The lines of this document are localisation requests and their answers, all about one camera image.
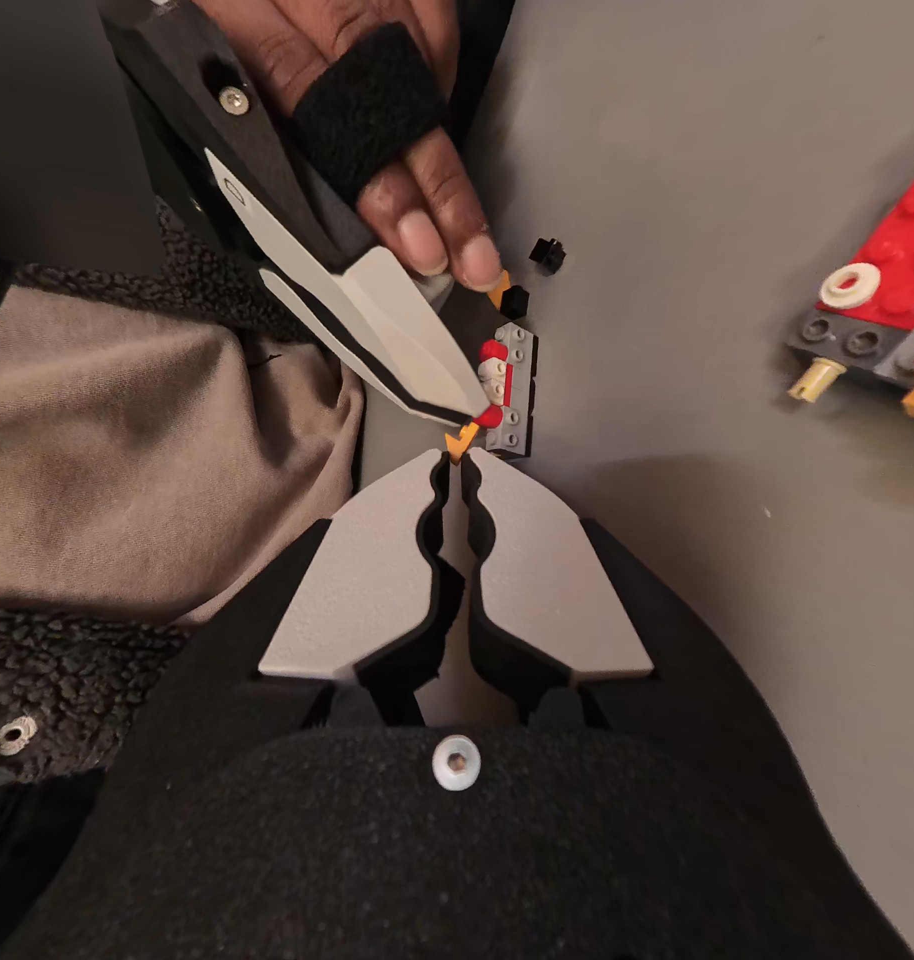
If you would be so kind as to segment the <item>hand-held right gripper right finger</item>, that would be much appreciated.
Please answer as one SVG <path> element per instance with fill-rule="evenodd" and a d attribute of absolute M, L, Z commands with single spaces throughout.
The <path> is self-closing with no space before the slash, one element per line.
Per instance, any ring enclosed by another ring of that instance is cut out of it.
<path fill-rule="evenodd" d="M 482 448 L 461 461 L 468 654 L 522 718 L 550 690 L 648 678 L 654 663 L 578 514 Z"/>

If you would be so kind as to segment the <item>red white lego assembly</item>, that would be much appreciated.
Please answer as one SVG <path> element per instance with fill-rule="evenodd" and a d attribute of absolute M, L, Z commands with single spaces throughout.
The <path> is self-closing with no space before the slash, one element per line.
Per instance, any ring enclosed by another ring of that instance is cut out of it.
<path fill-rule="evenodd" d="M 485 433 L 485 448 L 507 461 L 531 455 L 538 337 L 508 320 L 479 349 L 477 376 L 488 400 L 474 423 Z"/>

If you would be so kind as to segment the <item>small Lego pieces pile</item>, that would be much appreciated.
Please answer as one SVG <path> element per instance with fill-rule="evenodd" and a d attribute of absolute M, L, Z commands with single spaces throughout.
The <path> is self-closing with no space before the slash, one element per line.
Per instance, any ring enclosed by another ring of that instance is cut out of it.
<path fill-rule="evenodd" d="M 522 285 L 512 282 L 506 269 L 501 271 L 487 297 L 500 315 L 511 321 L 521 320 L 528 313 L 530 294 Z"/>

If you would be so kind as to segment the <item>person's left hand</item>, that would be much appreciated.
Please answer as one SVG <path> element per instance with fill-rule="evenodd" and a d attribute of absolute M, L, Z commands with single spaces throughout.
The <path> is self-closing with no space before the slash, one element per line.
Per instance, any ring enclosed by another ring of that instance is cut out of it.
<path fill-rule="evenodd" d="M 299 103 L 343 55 L 386 24 L 404 26 L 444 99 L 459 54 L 454 2 L 199 1 L 264 97 L 291 121 Z M 406 268 L 448 271 L 464 287 L 493 290 L 502 264 L 475 187 L 451 137 L 437 126 L 374 171 L 354 204 Z"/>

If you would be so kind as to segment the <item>yellow lego car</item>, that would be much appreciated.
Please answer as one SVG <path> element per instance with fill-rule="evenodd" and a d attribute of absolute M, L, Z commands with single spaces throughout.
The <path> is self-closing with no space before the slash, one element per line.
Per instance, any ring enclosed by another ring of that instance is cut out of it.
<path fill-rule="evenodd" d="M 815 403 L 849 377 L 902 391 L 914 419 L 914 179 L 855 255 L 827 275 L 785 341 L 806 365 L 787 390 Z"/>

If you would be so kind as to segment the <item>person's black fleece jacket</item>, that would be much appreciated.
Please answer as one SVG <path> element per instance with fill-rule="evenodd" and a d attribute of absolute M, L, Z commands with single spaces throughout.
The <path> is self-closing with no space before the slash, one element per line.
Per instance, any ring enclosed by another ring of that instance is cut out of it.
<path fill-rule="evenodd" d="M 43 310 L 46 333 L 58 331 L 57 307 L 70 309 L 71 333 L 84 332 L 85 308 L 109 320 L 111 333 L 138 320 L 180 321 L 192 333 L 224 329 L 232 346 L 250 352 L 250 370 L 270 361 L 258 356 L 259 335 L 286 346 L 310 342 L 239 265 L 188 229 L 163 199 L 155 204 L 161 277 L 0 266 L 0 333 L 6 296 L 23 295 Z M 0 791 L 109 764 L 148 690 L 187 641 L 177 627 L 54 605 L 0 606 Z"/>

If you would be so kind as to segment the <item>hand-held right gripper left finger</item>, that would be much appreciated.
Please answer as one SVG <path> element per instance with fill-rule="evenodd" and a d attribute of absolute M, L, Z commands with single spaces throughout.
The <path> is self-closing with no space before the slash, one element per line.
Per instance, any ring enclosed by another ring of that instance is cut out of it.
<path fill-rule="evenodd" d="M 326 525 L 257 670 L 366 690 L 389 726 L 424 726 L 465 578 L 441 557 L 451 459 L 430 449 L 366 486 Z"/>

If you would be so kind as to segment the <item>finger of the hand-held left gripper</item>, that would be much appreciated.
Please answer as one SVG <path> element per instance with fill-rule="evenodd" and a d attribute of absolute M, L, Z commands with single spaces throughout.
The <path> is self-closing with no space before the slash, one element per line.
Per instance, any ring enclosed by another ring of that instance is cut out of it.
<path fill-rule="evenodd" d="M 463 426 L 473 415 L 418 400 L 411 395 L 378 358 L 358 343 L 340 320 L 314 294 L 275 270 L 262 267 L 259 275 L 265 287 L 298 318 L 322 344 L 343 363 L 409 414 L 447 426 Z"/>
<path fill-rule="evenodd" d="M 473 419 L 487 410 L 475 367 L 390 250 L 374 246 L 343 272 L 330 272 L 211 150 L 204 155 L 223 197 L 269 259 L 266 268 L 326 305 L 415 399 Z"/>

